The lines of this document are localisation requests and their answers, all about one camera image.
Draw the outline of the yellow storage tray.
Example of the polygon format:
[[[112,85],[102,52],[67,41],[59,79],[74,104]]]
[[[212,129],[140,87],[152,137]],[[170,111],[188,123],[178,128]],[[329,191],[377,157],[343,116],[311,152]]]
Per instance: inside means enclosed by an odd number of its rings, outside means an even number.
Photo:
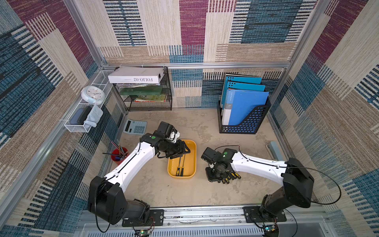
[[[197,146],[194,141],[189,140],[189,139],[184,139],[184,142],[190,150],[190,153],[186,154],[184,176],[183,177],[176,176],[179,158],[175,158],[175,159],[169,160],[168,166],[167,166],[167,172],[172,178],[189,179],[189,178],[192,178],[194,174],[196,173]],[[182,158],[181,159],[181,167],[182,167],[184,155],[181,156],[180,158]]]

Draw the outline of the file tool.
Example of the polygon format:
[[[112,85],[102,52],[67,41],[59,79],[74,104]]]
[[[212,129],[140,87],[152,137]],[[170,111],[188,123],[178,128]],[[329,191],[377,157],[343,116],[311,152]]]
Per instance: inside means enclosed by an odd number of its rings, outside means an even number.
[[[186,155],[184,155],[184,158],[183,158],[183,164],[182,164],[181,172],[180,172],[180,176],[181,176],[181,177],[184,176],[185,160],[186,160]]]
[[[176,171],[176,176],[180,176],[181,159],[182,159],[182,158],[179,158],[179,163],[178,163],[178,167],[177,167],[177,171]]]

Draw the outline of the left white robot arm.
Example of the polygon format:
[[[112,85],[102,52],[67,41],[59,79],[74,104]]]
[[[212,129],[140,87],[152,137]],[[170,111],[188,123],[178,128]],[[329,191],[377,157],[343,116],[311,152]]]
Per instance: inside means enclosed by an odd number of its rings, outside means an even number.
[[[96,219],[111,225],[127,218],[146,224],[150,219],[150,206],[141,200],[127,200],[124,193],[141,168],[152,158],[176,159],[190,153],[190,149],[179,139],[174,126],[161,122],[154,133],[144,134],[136,148],[113,171],[104,177],[96,176],[90,183],[88,211]]]

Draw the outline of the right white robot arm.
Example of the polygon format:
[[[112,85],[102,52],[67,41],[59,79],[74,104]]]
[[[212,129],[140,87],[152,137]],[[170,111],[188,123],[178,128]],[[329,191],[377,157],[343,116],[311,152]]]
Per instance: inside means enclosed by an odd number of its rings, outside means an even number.
[[[239,178],[245,172],[269,179],[281,187],[272,194],[265,195],[259,209],[254,213],[262,221],[280,218],[284,209],[297,206],[311,206],[314,178],[297,159],[272,161],[246,155],[241,151],[226,148],[218,152],[211,148],[201,155],[209,164],[206,176],[209,182],[228,183],[229,179]]]

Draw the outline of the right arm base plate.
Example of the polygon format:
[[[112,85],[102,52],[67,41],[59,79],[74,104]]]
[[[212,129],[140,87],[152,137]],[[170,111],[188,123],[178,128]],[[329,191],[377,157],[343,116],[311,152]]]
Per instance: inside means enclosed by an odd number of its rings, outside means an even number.
[[[263,223],[263,222],[286,222],[287,218],[282,211],[277,215],[270,214],[268,212],[260,212],[259,206],[244,206],[244,217],[247,223]]]

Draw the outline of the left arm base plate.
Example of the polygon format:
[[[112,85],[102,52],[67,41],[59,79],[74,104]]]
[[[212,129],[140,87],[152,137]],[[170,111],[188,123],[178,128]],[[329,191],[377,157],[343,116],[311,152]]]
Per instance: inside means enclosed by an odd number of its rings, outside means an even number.
[[[141,217],[126,217],[122,220],[122,227],[156,227],[164,222],[164,209],[150,209]]]

